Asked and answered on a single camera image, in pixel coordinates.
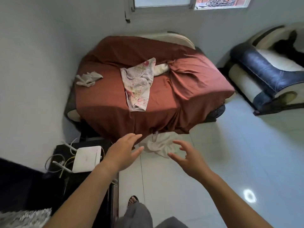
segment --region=white wall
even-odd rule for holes
[[[63,117],[78,58],[44,4],[0,0],[0,157],[40,171],[79,135]]]
[[[77,133],[63,119],[78,62],[113,34],[175,31],[218,66],[229,50],[273,25],[304,20],[304,0],[252,0],[247,9],[146,15],[127,24],[123,0],[1,0],[0,157],[42,169]]]
[[[304,0],[252,0],[246,9],[198,10],[139,16],[127,24],[123,0],[45,0],[83,56],[102,38],[126,32],[175,31],[221,66],[229,50],[269,26],[304,21]]]

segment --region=sandal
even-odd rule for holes
[[[134,197],[136,199],[136,201],[133,202],[133,203],[130,203],[130,200],[131,200],[132,197]],[[131,196],[130,199],[129,199],[129,201],[128,201],[128,207],[129,207],[129,205],[134,204],[136,202],[139,202],[138,198],[135,195]]]

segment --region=brown bed sheet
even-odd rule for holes
[[[154,78],[145,112],[130,112],[120,68],[136,66],[152,57],[167,62],[170,71]],[[110,36],[81,61],[78,74],[103,76],[87,88],[76,85],[79,115],[101,136],[116,141],[127,133],[142,139],[155,131],[189,133],[234,89],[205,55],[168,42],[140,37]]]

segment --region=floor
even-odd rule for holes
[[[304,227],[304,109],[259,117],[252,111],[237,95],[217,122],[180,139],[272,226]],[[226,227],[207,191],[170,159],[142,153],[120,172],[119,184],[120,216],[136,195],[154,226],[175,216],[189,228]]]

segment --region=person's leg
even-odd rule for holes
[[[129,206],[125,215],[119,218],[115,228],[153,228],[151,214],[144,204],[137,201],[134,197],[129,200]]]
[[[188,228],[184,223],[175,217],[167,218],[155,228]]]

